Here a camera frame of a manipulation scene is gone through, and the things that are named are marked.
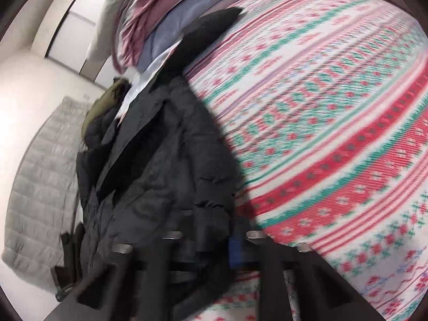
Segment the white wardrobe with dark trim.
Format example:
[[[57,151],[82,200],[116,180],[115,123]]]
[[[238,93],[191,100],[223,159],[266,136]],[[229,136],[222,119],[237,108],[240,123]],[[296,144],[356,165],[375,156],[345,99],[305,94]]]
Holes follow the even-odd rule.
[[[87,60],[105,0],[53,0],[36,32],[31,51],[106,88],[116,72],[111,59]]]

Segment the black puffer jacket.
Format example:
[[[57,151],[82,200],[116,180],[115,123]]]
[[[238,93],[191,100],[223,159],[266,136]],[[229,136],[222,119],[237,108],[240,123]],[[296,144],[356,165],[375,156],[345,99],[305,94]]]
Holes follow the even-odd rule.
[[[172,320],[196,315],[233,280],[229,241],[235,225],[238,166],[184,68],[239,19],[232,7],[185,27],[181,42],[122,118],[110,109],[89,124],[76,171],[85,234],[80,261],[92,273],[112,247],[138,253],[168,231],[184,237],[173,260],[190,272],[173,273]]]

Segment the pink folded bedding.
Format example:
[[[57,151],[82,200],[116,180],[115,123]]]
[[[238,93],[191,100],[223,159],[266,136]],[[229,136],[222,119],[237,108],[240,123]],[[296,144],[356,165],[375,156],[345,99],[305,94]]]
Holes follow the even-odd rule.
[[[182,0],[125,0],[112,32],[113,67],[123,74],[136,66],[145,41]]]

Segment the olive and navy folded jacket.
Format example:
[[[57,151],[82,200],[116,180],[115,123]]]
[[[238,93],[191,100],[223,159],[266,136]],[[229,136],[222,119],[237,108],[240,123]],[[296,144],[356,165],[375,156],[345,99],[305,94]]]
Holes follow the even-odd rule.
[[[88,148],[95,148],[102,143],[130,88],[127,79],[114,78],[113,84],[94,102],[81,128],[81,137]]]

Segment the blue folded blanket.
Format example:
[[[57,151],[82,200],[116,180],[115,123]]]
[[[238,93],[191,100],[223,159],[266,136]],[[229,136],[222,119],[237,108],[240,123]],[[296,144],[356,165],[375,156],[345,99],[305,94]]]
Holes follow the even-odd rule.
[[[182,30],[195,19],[214,9],[223,9],[237,0],[183,0],[166,14],[148,35],[135,68],[143,73],[153,60],[180,37]]]

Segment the red green patterned blanket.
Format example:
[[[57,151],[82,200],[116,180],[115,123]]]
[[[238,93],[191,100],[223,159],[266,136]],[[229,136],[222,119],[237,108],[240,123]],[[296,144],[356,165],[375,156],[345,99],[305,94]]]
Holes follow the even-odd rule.
[[[238,210],[408,320],[427,292],[427,35],[383,0],[239,6],[186,69],[240,163]]]

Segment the grey quilted headboard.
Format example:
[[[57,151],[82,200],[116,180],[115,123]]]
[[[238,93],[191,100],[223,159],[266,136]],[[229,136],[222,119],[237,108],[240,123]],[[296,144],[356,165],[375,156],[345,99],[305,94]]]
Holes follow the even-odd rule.
[[[3,262],[45,291],[51,269],[63,264],[60,236],[78,216],[76,156],[89,104],[64,97],[31,140],[17,170],[6,211]]]

